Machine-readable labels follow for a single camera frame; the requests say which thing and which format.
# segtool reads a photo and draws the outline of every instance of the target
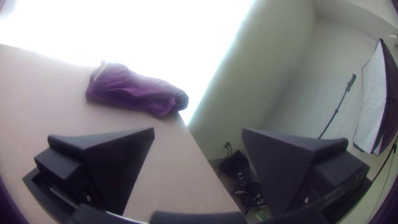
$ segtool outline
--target folded fabric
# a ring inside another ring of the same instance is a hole
[[[187,108],[188,95],[170,83],[130,71],[125,65],[101,62],[86,90],[90,101],[144,111],[162,118]]]

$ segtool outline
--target table surface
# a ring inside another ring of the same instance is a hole
[[[47,136],[78,136],[155,128],[155,141],[124,216],[148,221],[156,210],[236,212],[237,205],[213,172],[179,115],[158,120],[85,99],[94,67],[81,67],[0,45],[0,174],[30,223],[54,223],[22,181]]]

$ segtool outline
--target black pole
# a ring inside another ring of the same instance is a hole
[[[341,106],[341,103],[343,103],[345,95],[351,90],[351,87],[354,84],[356,78],[357,78],[357,76],[355,74],[353,74],[352,77],[351,77],[351,80],[347,83],[347,87],[345,88],[344,95],[341,98],[340,103],[339,103],[339,105],[337,106],[337,108],[335,110],[335,113],[333,114],[332,118],[329,120],[329,122],[326,125],[326,127],[323,129],[323,131],[320,134],[320,136],[318,137],[318,139],[322,138],[323,134],[326,132],[326,130],[328,129],[329,125],[332,123],[332,121],[335,118],[336,114],[339,112],[339,108]]]
[[[374,178],[373,178],[373,180],[372,180],[372,183],[373,183],[374,180],[379,176],[381,170],[384,168],[385,164],[387,163],[388,159],[390,158],[391,153],[394,152],[394,154],[395,154],[395,151],[397,150],[397,140],[398,140],[398,135],[397,135],[397,137],[395,138],[395,142],[394,142],[394,144],[393,144],[393,147],[391,147],[391,150],[390,150],[390,152],[388,153],[388,156],[387,156],[386,160],[384,161],[383,165],[381,165],[380,170],[377,172],[376,176],[374,176]]]

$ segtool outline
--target softbox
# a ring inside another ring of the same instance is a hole
[[[362,94],[354,147],[379,155],[398,132],[398,68],[382,39],[362,68]]]

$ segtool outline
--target black triangular object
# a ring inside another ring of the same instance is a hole
[[[272,215],[285,213],[312,164],[344,152],[346,139],[310,139],[244,128],[242,140]]]
[[[154,129],[148,128],[77,137],[50,135],[48,142],[50,150],[83,163],[99,197],[92,200],[100,201],[103,209],[122,215],[154,139]]]

